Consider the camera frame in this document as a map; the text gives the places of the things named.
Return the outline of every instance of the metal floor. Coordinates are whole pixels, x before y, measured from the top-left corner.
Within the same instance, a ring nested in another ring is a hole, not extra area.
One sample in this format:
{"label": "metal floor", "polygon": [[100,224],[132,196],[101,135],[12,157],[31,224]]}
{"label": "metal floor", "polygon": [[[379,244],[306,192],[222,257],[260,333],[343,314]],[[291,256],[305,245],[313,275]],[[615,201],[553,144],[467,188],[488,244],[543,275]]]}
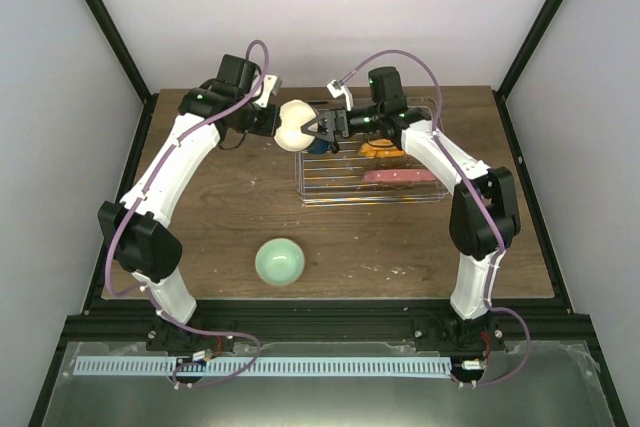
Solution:
{"label": "metal floor", "polygon": [[[383,362],[419,357],[409,346],[370,344],[363,350],[363,345],[272,344],[264,348],[264,354],[267,358],[288,356],[295,360],[301,356],[357,356],[354,349],[358,349],[368,358],[376,356]],[[596,375],[597,366],[580,344],[534,342],[529,363],[518,376],[476,390],[459,390],[443,379],[372,378],[354,373],[340,377],[253,376],[209,388],[176,391],[164,376],[73,373],[83,355],[163,358],[141,350],[136,346],[114,349],[104,344],[72,345],[45,425],[613,425]],[[522,350],[523,345],[517,344],[509,354],[492,353],[487,377],[498,377],[512,369]]]}

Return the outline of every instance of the light green bowl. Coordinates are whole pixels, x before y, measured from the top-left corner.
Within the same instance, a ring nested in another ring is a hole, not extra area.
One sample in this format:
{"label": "light green bowl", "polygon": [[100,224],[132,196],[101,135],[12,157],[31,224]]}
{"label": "light green bowl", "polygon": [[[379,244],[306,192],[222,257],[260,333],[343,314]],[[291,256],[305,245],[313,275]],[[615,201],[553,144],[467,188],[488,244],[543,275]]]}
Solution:
{"label": "light green bowl", "polygon": [[270,240],[256,254],[256,272],[267,284],[289,285],[298,280],[303,270],[304,253],[292,240]]}

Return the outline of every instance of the orange food item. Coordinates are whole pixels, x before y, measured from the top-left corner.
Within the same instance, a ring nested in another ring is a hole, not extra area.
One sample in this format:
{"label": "orange food item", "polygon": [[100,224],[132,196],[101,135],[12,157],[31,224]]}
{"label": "orange food item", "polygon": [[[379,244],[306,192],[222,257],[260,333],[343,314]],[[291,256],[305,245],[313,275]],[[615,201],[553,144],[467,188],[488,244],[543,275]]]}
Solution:
{"label": "orange food item", "polygon": [[390,140],[378,139],[365,142],[360,147],[358,155],[368,157],[370,159],[390,159],[394,157],[403,157],[406,155],[404,150],[397,149]]}

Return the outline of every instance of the pink food item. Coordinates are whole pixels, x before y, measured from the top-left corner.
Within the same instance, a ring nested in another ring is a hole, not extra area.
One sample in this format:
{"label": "pink food item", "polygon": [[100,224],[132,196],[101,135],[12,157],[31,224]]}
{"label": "pink food item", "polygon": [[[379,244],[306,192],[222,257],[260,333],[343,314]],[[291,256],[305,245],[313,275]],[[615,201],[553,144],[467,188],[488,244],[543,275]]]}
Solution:
{"label": "pink food item", "polygon": [[370,170],[362,177],[365,182],[383,184],[407,184],[435,182],[438,179],[427,169]]}

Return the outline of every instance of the white cable clip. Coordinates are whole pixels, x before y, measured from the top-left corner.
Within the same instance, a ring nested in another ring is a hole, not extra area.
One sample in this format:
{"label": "white cable clip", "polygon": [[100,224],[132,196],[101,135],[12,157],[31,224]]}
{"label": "white cable clip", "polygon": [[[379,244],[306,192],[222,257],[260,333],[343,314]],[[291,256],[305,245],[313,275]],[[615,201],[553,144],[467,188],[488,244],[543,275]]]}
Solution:
{"label": "white cable clip", "polygon": [[344,85],[344,83],[339,80],[332,80],[327,84],[327,89],[334,99],[337,99],[341,95],[344,95],[344,101],[347,107],[347,111],[351,111],[351,109],[353,109],[353,95],[351,95],[351,91],[347,88],[346,85]]}

